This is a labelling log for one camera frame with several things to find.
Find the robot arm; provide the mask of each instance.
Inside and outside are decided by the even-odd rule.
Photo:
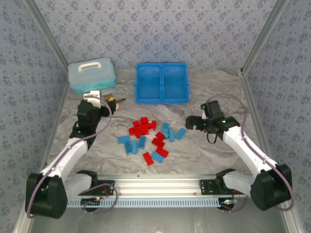
[[[94,186],[92,173],[89,171],[80,171],[68,181],[67,177],[78,160],[92,146],[96,137],[81,139],[95,134],[101,117],[109,116],[108,109],[101,106],[98,99],[100,96],[100,91],[84,94],[84,98],[78,106],[78,120],[73,125],[72,133],[64,149],[39,174],[32,173],[28,177],[26,211],[35,187],[44,176],[47,177],[37,191],[31,206],[31,213],[34,215],[60,218],[66,209],[68,200]],[[117,108],[115,99],[108,101],[108,105],[114,113]]]
[[[226,169],[216,174],[216,184],[219,190],[234,189],[250,196],[255,205],[261,210],[267,210],[291,198],[288,188],[275,171],[266,164],[269,162],[286,178],[292,186],[292,173],[287,165],[278,165],[264,152],[262,152],[246,134],[244,137],[255,151],[264,160],[261,160],[245,144],[241,127],[233,117],[225,117],[216,100],[201,105],[201,116],[189,116],[186,120],[186,128],[215,134],[227,143],[241,157],[250,169],[252,175],[243,175],[234,169]]]

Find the storage box lid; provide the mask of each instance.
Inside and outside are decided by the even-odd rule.
[[[102,81],[110,79],[113,73],[113,66],[109,58],[102,58],[93,61],[79,62],[68,66],[69,82],[75,83],[81,80]]]

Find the blue plastic basket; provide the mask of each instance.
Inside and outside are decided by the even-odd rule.
[[[136,103],[188,103],[185,63],[139,63],[136,67]]]

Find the patterned wallpaper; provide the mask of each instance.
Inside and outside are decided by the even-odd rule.
[[[311,2],[293,0],[248,73],[272,152],[293,172],[296,203],[311,233]]]
[[[67,78],[23,1],[0,9],[0,232],[11,233]]]
[[[35,0],[69,63],[241,67],[275,0]]]

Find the marble-pattern surface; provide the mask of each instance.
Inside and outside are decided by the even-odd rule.
[[[245,104],[246,99],[237,71],[218,69],[189,69],[190,102],[189,104],[135,104],[135,70],[116,70],[117,85],[106,90],[118,98],[126,98],[120,103],[120,109],[115,112],[111,125],[101,135],[97,136],[93,146],[76,164],[73,172],[80,169],[93,170],[99,174],[111,173],[201,173],[214,174],[223,169],[232,167],[241,172],[249,172],[247,166],[236,152],[218,140],[212,145],[207,142],[206,133],[187,130],[181,141],[166,142],[164,149],[169,156],[162,164],[155,162],[147,166],[142,156],[145,152],[156,149],[151,144],[155,133],[158,132],[163,122],[170,123],[175,131],[185,127],[185,120],[189,115],[201,115],[200,105],[210,96],[220,92],[230,92],[238,96]],[[81,95],[72,89],[67,94],[67,99],[62,112],[62,117],[56,137],[52,146],[48,162],[51,162],[65,146],[72,126],[76,121],[77,106]],[[219,99],[222,110],[235,117],[239,122],[243,118],[243,109],[240,104],[231,98]],[[138,154],[126,155],[124,145],[117,143],[117,137],[128,135],[128,129],[134,120],[148,117],[157,120],[157,130],[151,131],[147,136],[146,147],[138,150]],[[102,118],[97,129],[101,129],[107,122]],[[258,143],[251,117],[246,122],[246,133],[255,143]]]

